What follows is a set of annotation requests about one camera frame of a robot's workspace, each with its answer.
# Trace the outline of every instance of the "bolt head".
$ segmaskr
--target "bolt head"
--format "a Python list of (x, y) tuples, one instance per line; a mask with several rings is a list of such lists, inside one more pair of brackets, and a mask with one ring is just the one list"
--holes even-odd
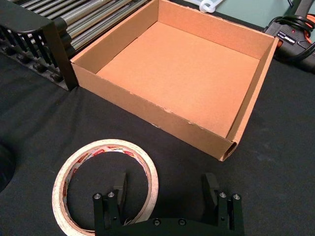
[(100, 195), (99, 193), (96, 193), (96, 194), (94, 195), (94, 199), (100, 199), (101, 196), (102, 196), (102, 195)]
[(180, 220), (178, 221), (178, 224), (179, 224), (180, 226), (185, 226), (185, 225), (186, 225), (186, 220), (180, 219)]
[(240, 199), (241, 199), (241, 196), (238, 195), (238, 194), (234, 194), (234, 195), (233, 195), (233, 198), (234, 198), (235, 200), (240, 200)]
[(154, 219), (154, 220), (153, 220), (153, 224), (154, 224), (155, 226), (159, 226), (159, 225), (161, 224), (161, 221), (160, 221), (159, 219)]
[(110, 192), (109, 194), (108, 194), (108, 197), (109, 198), (112, 198), (112, 197), (114, 197), (115, 196), (115, 193), (113, 193), (113, 192)]
[(226, 198), (226, 194), (223, 193), (223, 192), (221, 192), (221, 193), (219, 194), (219, 196), (222, 197), (222, 198)]

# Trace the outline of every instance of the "black object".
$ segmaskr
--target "black object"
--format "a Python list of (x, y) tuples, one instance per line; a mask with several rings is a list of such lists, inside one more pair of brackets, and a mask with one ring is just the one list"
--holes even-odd
[(59, 32), (62, 19), (49, 20), (0, 0), (1, 52), (66, 90), (78, 85)]
[(310, 36), (315, 29), (315, 23), (306, 18), (313, 2), (296, 0), (290, 15), (274, 18), (263, 32), (280, 39), (276, 59), (315, 73), (315, 43), (305, 39), (305, 31)]
[(11, 181), (14, 170), (15, 161), (13, 154), (5, 146), (0, 145), (0, 192)]
[(176, 218), (155, 218), (144, 222), (123, 225), (120, 212), (126, 192), (126, 177), (123, 174), (114, 190), (102, 195), (93, 195), (95, 236), (243, 236), (244, 223), (241, 197), (234, 194), (228, 198), (219, 192), (219, 185), (212, 173), (203, 178), (203, 192), (207, 207), (213, 213), (212, 225)]

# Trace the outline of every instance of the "roll of tape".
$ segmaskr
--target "roll of tape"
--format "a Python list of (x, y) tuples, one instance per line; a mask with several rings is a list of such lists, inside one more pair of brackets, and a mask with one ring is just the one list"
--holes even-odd
[(158, 197), (158, 174), (147, 153), (135, 144), (117, 139), (105, 139), (88, 144), (71, 155), (60, 169), (53, 188), (52, 205), (56, 221), (68, 236), (94, 236), (93, 231), (81, 229), (72, 219), (67, 208), (67, 190), (76, 170), (89, 158), (109, 151), (122, 152), (136, 159), (148, 178), (146, 201), (130, 223), (148, 220)]

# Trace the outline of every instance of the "power tool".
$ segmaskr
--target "power tool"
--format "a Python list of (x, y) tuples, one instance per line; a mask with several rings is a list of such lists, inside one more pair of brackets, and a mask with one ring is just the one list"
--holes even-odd
[(275, 58), (315, 74), (315, 43), (310, 40), (315, 29), (315, 15), (309, 14), (314, 0), (295, 0), (290, 14), (274, 18), (264, 33), (278, 37)]

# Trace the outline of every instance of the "black fabric surface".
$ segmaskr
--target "black fabric surface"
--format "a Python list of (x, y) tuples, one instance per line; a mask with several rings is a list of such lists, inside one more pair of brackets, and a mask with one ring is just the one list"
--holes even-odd
[[(273, 61), (240, 145), (222, 163), (83, 88), (67, 92), (0, 55), (0, 140), (17, 162), (0, 193), (0, 232), (63, 236), (51, 206), (56, 175), (77, 149), (111, 138), (139, 145), (156, 165), (152, 217), (202, 220), (200, 177), (212, 172), (226, 193), (242, 195), (248, 236), (313, 236), (314, 102), (315, 76)], [(124, 218), (142, 207), (142, 168), (123, 154), (102, 154), (69, 187), (79, 225), (93, 228), (92, 194), (109, 191), (121, 172), (128, 178)]]

